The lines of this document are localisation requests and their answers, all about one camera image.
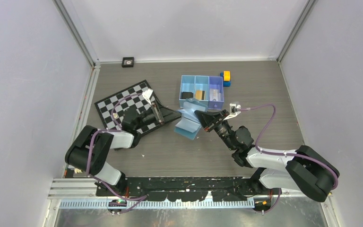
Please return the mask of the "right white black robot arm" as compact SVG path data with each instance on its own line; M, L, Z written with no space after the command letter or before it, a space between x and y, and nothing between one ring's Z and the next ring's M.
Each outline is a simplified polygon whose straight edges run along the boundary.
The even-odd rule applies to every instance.
M268 189L285 188L300 190L308 198L324 202L337 188L339 171L314 149L301 145L298 149L265 149L258 145L245 126L234 130L228 120L243 110L232 107L230 111L204 112L196 110L204 131L215 131L232 151L232 157L241 167L256 168L251 177L251 189L263 194Z

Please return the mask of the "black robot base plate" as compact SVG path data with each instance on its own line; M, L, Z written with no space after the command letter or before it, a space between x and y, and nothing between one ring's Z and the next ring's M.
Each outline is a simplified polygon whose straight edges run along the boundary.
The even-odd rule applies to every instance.
M146 201L203 201L211 196L216 202L243 201L253 196L270 199L278 189L267 189L247 177L128 177L116 185L96 182L97 196L119 194L128 199L145 198Z

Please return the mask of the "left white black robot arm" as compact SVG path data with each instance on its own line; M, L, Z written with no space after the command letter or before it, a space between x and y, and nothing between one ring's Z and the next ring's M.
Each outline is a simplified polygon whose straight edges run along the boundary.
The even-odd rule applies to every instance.
M142 113L130 107L123 115L121 130L99 130L90 125L85 126L65 154L65 162L108 184L108 190L120 196L126 190L126 176L107 162L109 150L134 148L143 136L139 129L150 124L162 126L181 116L180 112L156 101Z

